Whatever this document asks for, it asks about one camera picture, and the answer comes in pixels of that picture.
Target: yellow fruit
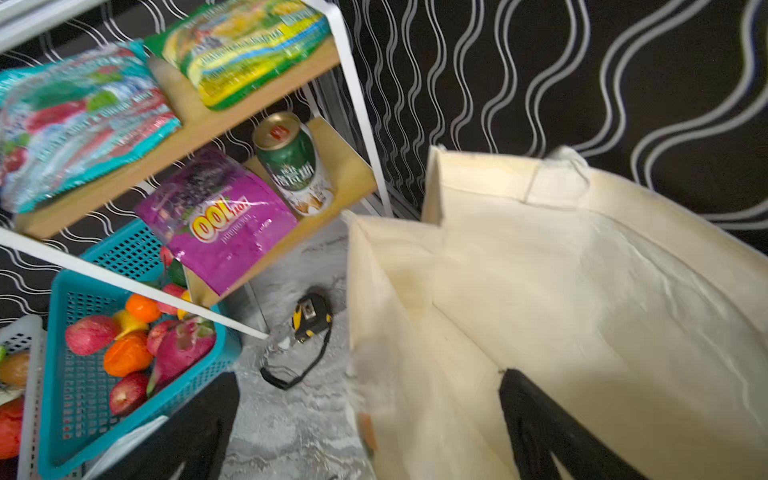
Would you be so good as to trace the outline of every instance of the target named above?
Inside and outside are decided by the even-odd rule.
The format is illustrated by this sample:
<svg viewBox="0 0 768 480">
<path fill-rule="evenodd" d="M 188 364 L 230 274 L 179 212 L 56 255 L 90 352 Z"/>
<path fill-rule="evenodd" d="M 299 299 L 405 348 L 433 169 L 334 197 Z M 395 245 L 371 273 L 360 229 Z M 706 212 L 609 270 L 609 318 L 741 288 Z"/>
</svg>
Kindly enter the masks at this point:
<svg viewBox="0 0 768 480">
<path fill-rule="evenodd" d="M 120 339 L 126 336 L 128 333 L 135 332 L 136 330 L 149 330 L 149 324 L 144 323 L 135 316 L 131 315 L 125 310 L 120 310 L 112 316 L 112 319 L 120 324 L 120 335 L 115 339 Z"/>
<path fill-rule="evenodd" d="M 192 296 L 190 295 L 189 290 L 185 290 L 184 293 L 181 294 L 181 299 L 186 300 L 187 302 L 192 301 Z M 178 312 L 176 312 L 176 315 L 179 317 L 179 320 L 183 320 L 185 316 L 187 316 L 187 312 L 185 312 L 182 309 L 179 309 Z"/>
</svg>

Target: floor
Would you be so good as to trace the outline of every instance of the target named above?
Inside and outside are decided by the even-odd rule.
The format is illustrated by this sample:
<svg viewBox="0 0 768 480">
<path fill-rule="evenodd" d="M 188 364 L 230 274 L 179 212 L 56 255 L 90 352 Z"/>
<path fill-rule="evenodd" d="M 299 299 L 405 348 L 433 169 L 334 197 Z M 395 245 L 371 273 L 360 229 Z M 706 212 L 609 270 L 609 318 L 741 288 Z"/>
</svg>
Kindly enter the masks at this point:
<svg viewBox="0 0 768 480">
<path fill-rule="evenodd" d="M 365 214 L 360 208 L 353 211 Z M 334 312 L 333 334 L 323 361 L 291 390 L 266 383 L 259 374 L 265 342 L 243 339 L 234 366 L 240 407 L 221 478 L 330 480 L 373 478 L 365 453 L 348 421 L 343 380 L 349 358 L 346 317 L 346 225 L 337 219 L 251 281 L 258 307 L 247 291 L 227 305 L 232 315 L 258 327 L 287 331 L 296 301 L 311 286 L 328 293 Z M 319 352 L 315 337 L 288 350 L 271 345 L 270 367 L 277 374 L 301 372 Z"/>
</svg>

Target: black wavy wallpaper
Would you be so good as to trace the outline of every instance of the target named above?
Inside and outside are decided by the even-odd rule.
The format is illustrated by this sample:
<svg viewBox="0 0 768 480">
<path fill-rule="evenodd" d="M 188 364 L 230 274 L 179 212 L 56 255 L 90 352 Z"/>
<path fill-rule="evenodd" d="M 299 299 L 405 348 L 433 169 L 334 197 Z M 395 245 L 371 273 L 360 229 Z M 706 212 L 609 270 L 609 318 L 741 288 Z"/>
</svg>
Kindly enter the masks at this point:
<svg viewBox="0 0 768 480">
<path fill-rule="evenodd" d="M 413 212 L 424 195 L 430 144 L 535 157 L 569 144 L 593 167 L 649 187 L 768 252 L 766 2 L 338 3 L 386 179 Z M 203 3 L 113 0 L 0 54 L 0 68 L 151 35 Z M 339 69 L 333 76 L 343 84 Z M 344 94 L 342 103 L 351 116 Z M 255 123 L 285 109 L 309 119 L 299 92 L 214 143 L 245 160 L 253 155 Z M 46 243 L 82 253 L 133 220 L 133 206 L 180 165 Z M 10 227 L 12 220 L 0 221 Z M 0 326 L 25 313 L 45 316 L 58 267 L 0 250 Z"/>
</svg>

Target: white plastic basket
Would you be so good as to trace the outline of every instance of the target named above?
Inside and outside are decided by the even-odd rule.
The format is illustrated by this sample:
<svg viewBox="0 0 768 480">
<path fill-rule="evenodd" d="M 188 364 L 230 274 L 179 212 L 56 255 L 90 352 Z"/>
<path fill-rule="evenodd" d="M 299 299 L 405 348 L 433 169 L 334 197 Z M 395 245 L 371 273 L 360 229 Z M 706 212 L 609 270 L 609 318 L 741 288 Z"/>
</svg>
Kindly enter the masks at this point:
<svg viewBox="0 0 768 480">
<path fill-rule="evenodd" d="M 0 329 L 0 345 L 8 353 L 29 350 L 29 371 L 24 392 L 24 420 L 22 422 L 22 445 L 18 454 L 18 480 L 39 478 L 35 454 L 38 450 L 40 398 L 42 391 L 42 358 L 45 351 L 45 331 L 42 319 L 27 315 Z"/>
</svg>

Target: canvas tote bag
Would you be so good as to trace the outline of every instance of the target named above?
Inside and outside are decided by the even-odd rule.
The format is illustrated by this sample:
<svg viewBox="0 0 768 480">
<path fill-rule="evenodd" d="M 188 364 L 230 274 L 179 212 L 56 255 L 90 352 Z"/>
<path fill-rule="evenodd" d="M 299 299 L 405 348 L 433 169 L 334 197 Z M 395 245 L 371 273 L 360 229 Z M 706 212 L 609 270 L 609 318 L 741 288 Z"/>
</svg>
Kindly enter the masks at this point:
<svg viewBox="0 0 768 480">
<path fill-rule="evenodd" d="M 422 222 L 345 219 L 379 478 L 517 478 L 509 368 L 649 478 L 768 478 L 761 253 L 568 148 L 433 147 Z"/>
</svg>

